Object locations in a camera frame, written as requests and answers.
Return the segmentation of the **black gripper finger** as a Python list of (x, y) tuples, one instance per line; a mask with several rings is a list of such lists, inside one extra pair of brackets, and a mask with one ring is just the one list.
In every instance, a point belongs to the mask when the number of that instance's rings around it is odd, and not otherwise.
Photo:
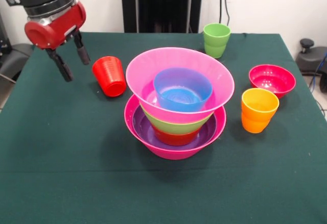
[(74, 43), (77, 48), (77, 53), (84, 65), (88, 65), (90, 63), (90, 58), (87, 53), (87, 50), (82, 42), (82, 35), (80, 31), (75, 31), (74, 33)]
[(50, 48), (46, 49), (48, 56), (55, 62), (61, 75), (66, 82), (71, 82), (73, 80), (73, 75), (69, 69), (69, 66), (62, 60), (62, 58), (57, 54), (56, 50)]

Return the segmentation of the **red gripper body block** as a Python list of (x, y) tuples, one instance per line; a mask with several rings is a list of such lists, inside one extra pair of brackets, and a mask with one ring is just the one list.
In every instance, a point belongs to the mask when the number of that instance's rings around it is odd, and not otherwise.
[(85, 20), (85, 8), (81, 2), (77, 2), (54, 20), (43, 18), (39, 21), (28, 21), (25, 24), (25, 33), (38, 48), (56, 49), (64, 43), (71, 32), (79, 30)]

